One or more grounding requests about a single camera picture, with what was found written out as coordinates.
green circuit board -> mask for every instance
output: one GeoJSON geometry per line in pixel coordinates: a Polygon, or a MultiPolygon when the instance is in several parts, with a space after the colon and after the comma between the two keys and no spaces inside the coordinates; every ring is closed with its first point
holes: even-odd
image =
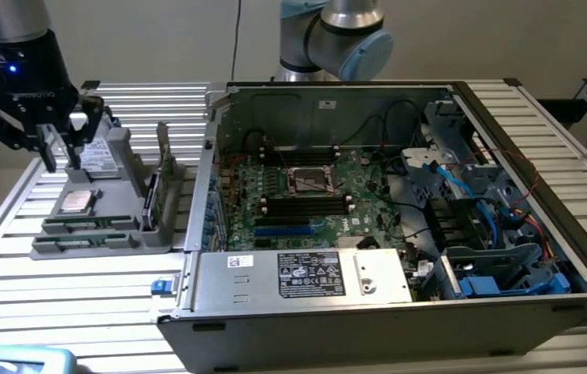
{"type": "MultiPolygon", "coordinates": [[[[253,249],[309,249],[339,248],[346,246],[346,238],[357,240],[373,236],[381,248],[402,248],[403,241],[393,238],[385,231],[395,209],[383,203],[365,188],[370,179],[373,166],[366,164],[370,153],[361,150],[349,151],[330,165],[330,184],[333,191],[307,188],[303,192],[294,193],[298,197],[313,196],[351,196],[354,208],[346,215],[314,216],[310,218],[313,234],[309,236],[267,237],[266,248],[255,248],[255,218],[262,217],[259,199],[262,195],[269,198],[290,198],[287,168],[265,167],[258,161],[245,161],[231,168],[231,175],[238,185],[237,191],[242,197],[235,204],[234,198],[227,198],[227,211],[230,222],[227,231],[227,250],[247,251],[253,249]],[[381,216],[383,225],[378,227],[377,216],[381,216]]],[[[393,227],[390,234],[401,236],[401,229],[393,227]]]]}

warning label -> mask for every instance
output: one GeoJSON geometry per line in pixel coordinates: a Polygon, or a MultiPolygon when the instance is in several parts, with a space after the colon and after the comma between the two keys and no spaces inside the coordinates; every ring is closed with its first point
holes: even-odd
{"type": "Polygon", "coordinates": [[[278,294],[282,298],[345,296],[338,252],[279,253],[278,294]]]}
{"type": "Polygon", "coordinates": [[[95,137],[91,143],[85,145],[81,153],[81,166],[86,171],[117,170],[107,143],[102,138],[95,137]]]}

power supply label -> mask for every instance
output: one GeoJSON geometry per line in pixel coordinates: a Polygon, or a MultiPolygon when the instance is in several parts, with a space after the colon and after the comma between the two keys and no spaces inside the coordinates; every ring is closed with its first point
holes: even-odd
{"type": "Polygon", "coordinates": [[[345,296],[338,252],[294,252],[277,256],[282,298],[345,296]]]}

red cable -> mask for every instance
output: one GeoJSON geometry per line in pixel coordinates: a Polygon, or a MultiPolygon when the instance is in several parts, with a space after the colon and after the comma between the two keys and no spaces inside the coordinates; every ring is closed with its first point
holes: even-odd
{"type": "Polygon", "coordinates": [[[549,253],[546,253],[546,236],[543,234],[543,230],[539,227],[538,224],[535,224],[533,222],[533,220],[530,220],[530,218],[525,219],[526,224],[529,224],[530,226],[533,226],[537,229],[537,232],[539,233],[539,237],[542,238],[542,254],[543,254],[543,259],[549,259],[549,253]]]}

black cable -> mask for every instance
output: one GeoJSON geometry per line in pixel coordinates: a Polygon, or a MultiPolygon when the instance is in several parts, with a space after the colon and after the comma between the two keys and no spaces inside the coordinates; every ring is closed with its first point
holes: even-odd
{"type": "Polygon", "coordinates": [[[265,131],[262,131],[262,129],[259,128],[253,128],[253,129],[247,129],[243,132],[243,135],[241,136],[241,152],[245,153],[246,152],[246,141],[249,139],[249,135],[253,134],[254,132],[259,133],[259,136],[265,136],[265,131]]]}
{"type": "MultiPolygon", "coordinates": [[[[398,156],[394,156],[394,157],[390,157],[389,159],[385,160],[385,163],[383,163],[383,164],[385,164],[385,168],[386,168],[386,166],[389,165],[389,162],[390,162],[391,160],[395,160],[397,158],[398,158],[398,156]]],[[[373,165],[371,172],[370,172],[370,175],[369,175],[369,180],[366,181],[366,183],[369,183],[369,182],[375,183],[374,180],[373,180],[373,172],[375,171],[375,168],[377,168],[378,166],[381,166],[381,165],[378,165],[378,164],[374,164],[374,165],[373,165]]],[[[393,201],[393,200],[385,199],[383,197],[381,197],[381,196],[377,194],[377,191],[375,191],[375,190],[371,191],[371,194],[373,194],[373,195],[375,196],[375,198],[377,198],[379,201],[382,201],[383,203],[387,203],[387,204],[391,204],[391,205],[397,205],[397,206],[407,206],[409,208],[413,208],[413,209],[418,210],[422,214],[425,213],[423,209],[419,208],[418,206],[415,206],[414,204],[399,203],[399,202],[397,202],[397,201],[393,201]]]]}
{"type": "Polygon", "coordinates": [[[385,120],[379,115],[369,115],[366,119],[362,122],[362,125],[357,128],[357,130],[353,132],[353,135],[350,135],[341,143],[339,146],[345,145],[363,130],[363,128],[367,125],[367,122],[371,120],[371,118],[375,118],[382,123],[382,128],[385,129],[385,120]]]}
{"type": "Polygon", "coordinates": [[[413,232],[410,235],[403,236],[403,239],[411,238],[413,236],[415,236],[418,233],[429,231],[430,228],[422,228],[421,230],[417,230],[415,232],[413,232]]]}
{"type": "Polygon", "coordinates": [[[234,45],[231,47],[230,81],[234,80],[234,63],[237,60],[237,45],[239,42],[241,0],[237,0],[237,19],[234,22],[234,45]]]}
{"type": "Polygon", "coordinates": [[[409,203],[399,203],[399,202],[397,202],[397,201],[387,200],[387,199],[382,198],[382,197],[381,197],[377,193],[374,193],[374,192],[373,192],[373,195],[374,195],[374,196],[377,197],[377,199],[378,199],[379,201],[382,201],[383,203],[387,203],[387,204],[391,204],[391,205],[397,205],[397,206],[407,206],[409,208],[413,208],[413,209],[418,210],[421,213],[425,212],[418,206],[415,206],[415,205],[413,205],[413,204],[409,204],[409,203]]]}
{"type": "MultiPolygon", "coordinates": [[[[390,104],[389,104],[389,107],[386,107],[386,110],[385,110],[385,115],[382,116],[382,118],[383,118],[383,121],[385,121],[385,133],[386,133],[386,124],[387,124],[387,122],[389,122],[389,112],[391,111],[391,109],[394,108],[394,106],[398,104],[398,103],[403,103],[403,104],[409,104],[410,106],[411,106],[411,108],[413,108],[413,111],[415,112],[415,117],[417,117],[417,126],[415,127],[419,127],[419,125],[421,125],[421,110],[419,110],[419,107],[417,106],[417,104],[414,103],[414,101],[413,100],[410,100],[410,99],[398,99],[398,100],[394,100],[390,104]]],[[[413,137],[411,137],[411,139],[410,139],[410,145],[409,145],[409,147],[411,146],[411,143],[415,141],[415,134],[413,133],[413,137]]]]}
{"type": "Polygon", "coordinates": [[[389,224],[387,224],[387,226],[386,226],[385,234],[387,234],[390,238],[394,238],[394,239],[398,239],[398,240],[406,240],[406,239],[411,238],[413,236],[415,236],[418,233],[430,230],[430,228],[422,228],[422,229],[417,230],[415,232],[413,232],[410,235],[406,235],[406,236],[395,236],[395,235],[391,235],[391,233],[390,233],[391,226],[393,226],[391,221],[393,221],[393,220],[389,221],[389,224]]]}

